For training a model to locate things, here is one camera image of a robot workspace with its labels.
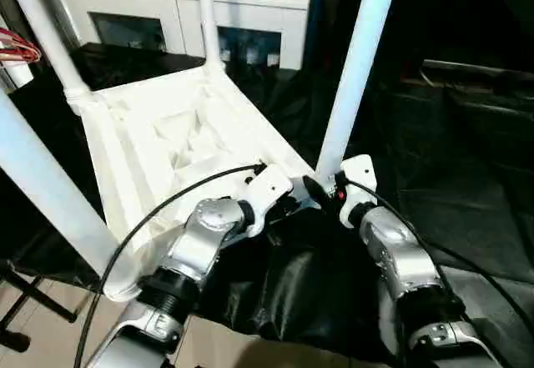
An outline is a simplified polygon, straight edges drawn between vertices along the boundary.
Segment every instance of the black stand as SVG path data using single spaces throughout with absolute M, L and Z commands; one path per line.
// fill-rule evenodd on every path
M 28 298 L 31 297 L 39 304 L 44 305 L 49 310 L 55 312 L 65 320 L 73 323 L 78 318 L 78 312 L 71 312 L 60 305 L 55 300 L 45 295 L 38 286 L 43 281 L 43 278 L 38 276 L 32 283 L 28 283 L 21 276 L 17 275 L 6 266 L 0 267 L 0 281 L 6 280 L 10 285 L 19 289 L 22 294 L 17 301 L 11 306 L 7 314 L 0 320 L 0 345 L 3 345 L 11 350 L 23 353 L 30 346 L 30 338 L 22 333 L 11 332 L 8 330 L 8 325 L 17 316 Z

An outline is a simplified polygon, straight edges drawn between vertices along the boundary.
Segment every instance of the black cloth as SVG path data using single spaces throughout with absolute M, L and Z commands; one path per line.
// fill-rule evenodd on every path
M 202 63 L 97 45 L 77 51 L 74 61 L 93 89 Z M 232 79 L 314 166 L 337 82 L 322 72 L 304 71 L 289 82 L 267 74 L 247 71 L 233 73 Z M 262 78 L 263 89 L 251 79 L 254 75 Z M 83 127 L 64 102 L 55 76 L 37 78 L 12 98 L 101 212 Z M 534 316 L 533 105 L 452 88 L 370 86 L 347 149 L 347 157 L 371 155 L 379 192 L 423 235 L 502 278 L 530 317 Z M 46 230 L 50 246 L 37 242 L 31 258 L 16 263 L 18 269 L 94 285 L 91 269 L 23 194 L 6 178 L 1 185 L 10 200 L 0 212 L 6 223 L 2 257 L 14 255 L 39 230 Z M 367 360 L 387 358 L 375 326 L 376 269 L 355 234 L 311 210 L 279 222 L 266 234 L 221 255 L 198 312 L 244 333 Z M 533 366 L 531 339 L 500 296 L 465 270 L 450 276 L 471 309 L 484 316 L 481 329 L 513 366 Z

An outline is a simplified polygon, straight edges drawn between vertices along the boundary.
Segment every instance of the black cable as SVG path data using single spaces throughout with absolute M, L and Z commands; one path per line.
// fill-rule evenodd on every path
M 431 253 L 428 249 L 429 247 L 431 247 L 431 248 L 441 251 L 442 253 L 450 255 L 451 257 L 455 258 L 456 260 L 459 260 L 460 262 L 466 265 L 469 265 L 473 269 L 473 271 L 475 271 L 477 274 L 482 276 L 506 300 L 506 302 L 514 310 L 517 316 L 521 319 L 521 321 L 523 322 L 523 325 L 525 325 L 526 329 L 528 330 L 529 334 L 534 340 L 534 325 L 529 319 L 528 314 L 516 303 L 513 297 L 511 297 L 510 293 L 508 293 L 501 285 L 499 285 L 499 283 L 497 283 L 495 279 L 493 279 L 493 277 L 487 270 L 483 269 L 478 264 L 467 259 L 466 257 L 456 253 L 455 251 L 446 248 L 443 245 L 437 244 L 428 239 L 422 239 L 421 236 L 417 233 L 416 228 L 413 226 L 413 224 L 411 224 L 410 221 L 408 221 L 408 219 L 402 216 L 399 211 L 397 211 L 386 199 L 384 199 L 384 197 L 378 195 L 375 191 L 369 189 L 363 184 L 356 183 L 352 180 L 347 180 L 347 183 L 353 184 L 357 188 L 364 190 L 369 195 L 378 199 L 389 211 L 391 211 L 391 213 L 394 216 L 396 216 L 403 224 L 406 225 L 406 227 L 408 227 L 412 231 L 416 239 L 421 243 L 421 246 L 426 250 L 426 252 L 429 255 L 431 255 Z M 443 285 L 446 287 L 446 290 L 450 293 L 450 295 L 454 295 L 452 291 L 451 283 L 446 278 L 446 275 L 444 274 L 443 269 L 441 268 L 439 264 L 434 263 L 434 265 L 436 266 L 436 270 L 438 274 L 440 275 L 441 281 L 443 282 Z
M 94 314 L 95 314 L 96 309 L 98 307 L 98 302 L 100 301 L 100 297 L 101 297 L 101 295 L 103 293 L 103 287 L 105 286 L 106 281 L 108 280 L 109 274 L 111 273 L 111 271 L 113 269 L 113 266 L 117 262 L 118 257 L 121 255 L 123 250 L 128 245 L 129 241 L 135 236 L 135 234 L 137 232 L 139 232 L 139 230 L 143 226 L 145 226 L 159 211 L 161 211 L 167 205 L 171 204 L 172 202 L 174 202 L 176 199 L 179 199 L 183 195 L 185 195 L 185 194 L 197 189 L 198 187 L 202 186 L 203 184 L 206 184 L 208 182 L 211 182 L 212 180 L 221 178 L 221 177 L 226 176 L 228 174 L 235 174 L 237 172 L 242 172 L 242 171 L 251 170 L 251 169 L 253 169 L 255 171 L 256 169 L 261 169 L 263 167 L 264 167 L 263 164 L 246 165 L 246 166 L 242 166 L 242 167 L 239 167 L 239 168 L 228 169 L 228 170 L 225 170 L 224 172 L 220 172 L 218 174 L 214 174 L 212 176 L 209 176 L 208 178 L 202 179 L 199 182 L 190 185 L 188 188 L 179 191 L 177 194 L 170 196 L 164 202 L 162 202 L 157 207 L 152 209 L 152 211 L 150 211 L 149 214 L 147 214 L 143 219 L 141 219 L 141 221 L 137 224 L 137 226 L 135 226 L 128 233 L 128 235 L 124 238 L 122 243 L 113 252 L 113 255 L 111 256 L 111 259 L 109 260 L 108 266 L 106 267 L 106 270 L 103 272 L 102 279 L 100 280 L 100 283 L 98 284 L 97 291 L 96 291 L 96 293 L 95 293 L 95 295 L 93 297 L 93 300 L 91 302 L 91 306 L 89 307 L 89 311 L 87 313 L 87 317 L 85 319 L 85 322 L 83 323 L 82 334 L 80 335 L 78 348 L 76 350 L 76 359 L 74 360 L 74 368 L 81 368 L 81 366 L 82 366 L 83 352 L 85 350 L 85 345 L 87 343 L 87 338 L 88 338 L 89 331 L 91 330 L 91 324 L 93 322 L 93 317 L 94 317 Z

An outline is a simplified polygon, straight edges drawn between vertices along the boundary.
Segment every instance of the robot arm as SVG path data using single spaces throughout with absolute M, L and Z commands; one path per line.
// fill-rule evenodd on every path
M 375 189 L 368 156 L 345 161 L 330 200 L 341 201 L 340 222 L 359 228 L 370 256 L 380 267 L 392 300 L 400 360 L 408 366 L 501 368 L 495 356 L 464 319 L 465 307 L 451 296 L 426 250 L 411 229 L 393 213 L 376 205 L 372 194 L 350 181 Z M 236 199 L 198 203 L 156 271 L 140 287 L 97 349 L 88 368 L 167 368 L 184 323 L 218 258 L 221 248 L 252 237 L 264 227 L 265 215 L 292 182 L 269 166 Z
M 342 164 L 346 201 L 341 223 L 359 229 L 361 240 L 380 267 L 392 300 L 399 357 L 408 366 L 501 367 L 464 319 L 465 306 L 450 294 L 434 262 L 412 230 L 350 181 L 375 189 L 368 156 Z
M 129 303 L 91 357 L 88 368 L 167 368 L 205 281 L 222 247 L 253 237 L 267 212 L 292 190 L 292 183 L 270 165 L 237 199 L 200 201 L 158 268 L 142 280 L 141 294 Z

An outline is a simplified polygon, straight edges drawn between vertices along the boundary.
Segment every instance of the white bracket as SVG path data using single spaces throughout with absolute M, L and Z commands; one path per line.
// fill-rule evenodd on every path
M 365 187 L 375 191 L 376 177 L 373 169 L 373 161 L 369 155 L 358 155 L 347 159 L 341 163 L 341 170 L 345 172 L 348 180 L 363 184 Z M 347 184 L 346 201 L 340 211 L 340 222 L 347 228 L 353 229 L 354 226 L 349 222 L 350 212 L 358 204 L 376 203 L 375 197 L 358 187 Z
M 254 211 L 254 224 L 246 230 L 248 237 L 261 233 L 267 212 L 284 194 L 293 189 L 291 180 L 278 165 L 269 165 L 250 182 L 241 199 L 247 201 Z

